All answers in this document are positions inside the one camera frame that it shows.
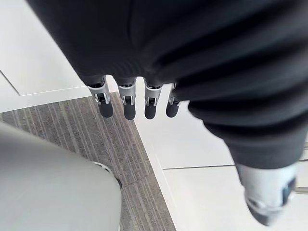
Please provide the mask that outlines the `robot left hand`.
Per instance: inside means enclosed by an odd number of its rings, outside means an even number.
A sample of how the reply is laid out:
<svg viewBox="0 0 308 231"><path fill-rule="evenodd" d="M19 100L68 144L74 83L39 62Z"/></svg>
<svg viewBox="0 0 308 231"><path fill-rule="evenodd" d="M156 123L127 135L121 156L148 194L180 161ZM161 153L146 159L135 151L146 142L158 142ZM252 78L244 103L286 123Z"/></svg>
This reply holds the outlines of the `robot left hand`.
<svg viewBox="0 0 308 231"><path fill-rule="evenodd" d="M172 86L235 163L252 216L271 225L295 190L308 133L308 3L305 0L30 0L29 6L94 97L101 115L117 83L135 117L136 78L145 117Z"/></svg>

